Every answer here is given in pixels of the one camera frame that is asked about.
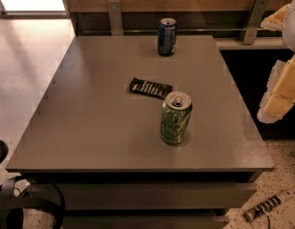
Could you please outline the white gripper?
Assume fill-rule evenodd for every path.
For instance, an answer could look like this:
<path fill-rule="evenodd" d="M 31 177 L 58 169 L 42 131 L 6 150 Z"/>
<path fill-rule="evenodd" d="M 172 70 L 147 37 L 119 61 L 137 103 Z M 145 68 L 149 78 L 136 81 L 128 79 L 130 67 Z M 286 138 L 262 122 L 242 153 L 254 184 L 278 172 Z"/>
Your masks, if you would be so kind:
<path fill-rule="evenodd" d="M 266 17 L 261 28 L 283 31 L 284 44 L 295 52 L 295 0 Z M 295 59 L 277 60 L 271 69 L 257 118 L 272 124 L 281 120 L 295 104 Z"/>

